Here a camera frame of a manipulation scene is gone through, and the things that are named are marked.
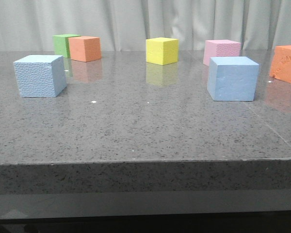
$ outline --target curtain fold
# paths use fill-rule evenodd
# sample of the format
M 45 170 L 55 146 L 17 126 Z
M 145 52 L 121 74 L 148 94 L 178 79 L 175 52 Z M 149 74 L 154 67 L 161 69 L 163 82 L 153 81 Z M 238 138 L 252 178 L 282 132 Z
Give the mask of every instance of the curtain fold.
M 51 51 L 64 33 L 99 36 L 104 51 L 145 50 L 155 37 L 181 50 L 212 39 L 274 49 L 291 44 L 291 0 L 0 0 L 0 51 Z

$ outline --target granite table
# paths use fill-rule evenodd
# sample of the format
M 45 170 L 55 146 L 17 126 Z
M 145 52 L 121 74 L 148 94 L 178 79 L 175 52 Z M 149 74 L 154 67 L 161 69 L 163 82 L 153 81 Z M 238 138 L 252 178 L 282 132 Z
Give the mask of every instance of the granite table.
M 21 98 L 0 52 L 0 219 L 291 210 L 291 84 L 260 64 L 253 102 L 213 101 L 203 51 L 65 58 L 56 98 Z

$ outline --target light blue cube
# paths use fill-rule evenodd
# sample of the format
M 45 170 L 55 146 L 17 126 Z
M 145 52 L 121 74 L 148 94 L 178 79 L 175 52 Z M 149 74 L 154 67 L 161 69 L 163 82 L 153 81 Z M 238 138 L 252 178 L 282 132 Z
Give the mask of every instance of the light blue cube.
M 258 74 L 248 57 L 212 57 L 207 90 L 215 101 L 253 101 Z
M 29 55 L 14 62 L 21 97 L 56 97 L 67 86 L 60 55 Z

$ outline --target foam cube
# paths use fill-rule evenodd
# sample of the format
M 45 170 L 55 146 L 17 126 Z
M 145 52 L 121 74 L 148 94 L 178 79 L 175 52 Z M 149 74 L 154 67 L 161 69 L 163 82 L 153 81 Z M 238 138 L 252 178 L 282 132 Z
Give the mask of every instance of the foam cube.
M 56 55 L 62 55 L 65 58 L 69 58 L 70 49 L 69 49 L 68 38 L 76 37 L 76 36 L 81 36 L 81 35 L 76 35 L 76 34 L 54 35 L 53 36 L 54 53 Z
M 166 65 L 178 61 L 179 40 L 171 38 L 153 38 L 146 40 L 146 61 Z
M 67 86 L 63 56 L 29 55 L 14 70 L 21 97 L 56 97 Z
M 212 57 L 207 90 L 216 101 L 253 101 L 258 63 L 247 57 Z
M 101 60 L 92 62 L 71 61 L 73 78 L 84 83 L 93 83 L 102 79 Z
M 80 36 L 69 38 L 72 60 L 90 62 L 101 58 L 100 38 Z
M 291 83 L 291 45 L 276 46 L 270 76 Z
M 178 81 L 178 64 L 172 63 L 166 66 L 146 64 L 146 83 L 155 86 L 169 86 Z
M 232 40 L 206 40 L 203 63 L 209 66 L 211 57 L 237 57 L 241 43 Z

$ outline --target orange foam block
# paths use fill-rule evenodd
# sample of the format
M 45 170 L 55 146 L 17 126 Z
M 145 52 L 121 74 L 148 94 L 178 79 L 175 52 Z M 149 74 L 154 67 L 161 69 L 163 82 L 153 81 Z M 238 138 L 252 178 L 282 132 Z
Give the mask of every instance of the orange foam block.
M 90 62 L 101 58 L 99 37 L 71 37 L 69 38 L 69 46 L 72 60 Z
M 291 45 L 276 46 L 270 76 L 291 83 Z

